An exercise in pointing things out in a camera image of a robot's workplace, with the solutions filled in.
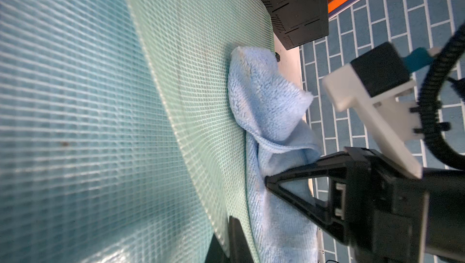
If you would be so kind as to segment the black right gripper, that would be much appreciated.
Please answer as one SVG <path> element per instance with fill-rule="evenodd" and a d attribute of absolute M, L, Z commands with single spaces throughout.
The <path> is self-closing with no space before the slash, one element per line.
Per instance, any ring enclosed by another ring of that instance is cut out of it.
<path fill-rule="evenodd" d="M 322 200 L 309 186 L 319 178 L 326 181 Z M 463 171 L 424 168 L 415 178 L 375 150 L 346 148 L 267 176 L 265 186 L 349 243 L 360 263 L 420 263 L 425 254 L 448 263 L 465 260 Z"/>

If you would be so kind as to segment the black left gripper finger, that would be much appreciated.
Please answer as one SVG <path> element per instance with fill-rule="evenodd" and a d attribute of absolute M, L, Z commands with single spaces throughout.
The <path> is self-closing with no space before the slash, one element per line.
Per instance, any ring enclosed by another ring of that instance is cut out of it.
<path fill-rule="evenodd" d="M 254 260 L 239 219 L 229 217 L 228 235 L 230 255 L 226 255 L 219 240 L 213 235 L 205 263 L 253 263 Z"/>

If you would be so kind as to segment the light blue cleaning cloth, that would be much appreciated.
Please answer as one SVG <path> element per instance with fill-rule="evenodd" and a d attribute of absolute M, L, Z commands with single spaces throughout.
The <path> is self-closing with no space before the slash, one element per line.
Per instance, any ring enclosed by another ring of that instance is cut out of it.
<path fill-rule="evenodd" d="M 246 132 L 247 204 L 260 260 L 317 262 L 317 226 L 265 186 L 266 177 L 310 165 L 322 155 L 321 143 L 303 121 L 313 95 L 279 73 L 270 50 L 244 46 L 231 54 L 228 96 Z"/>

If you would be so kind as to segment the green mesh document bag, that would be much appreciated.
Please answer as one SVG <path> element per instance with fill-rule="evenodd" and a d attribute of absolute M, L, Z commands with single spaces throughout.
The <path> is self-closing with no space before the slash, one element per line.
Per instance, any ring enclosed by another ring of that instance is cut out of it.
<path fill-rule="evenodd" d="M 1 0 L 1 261 L 252 260 L 238 46 L 272 49 L 261 0 Z"/>

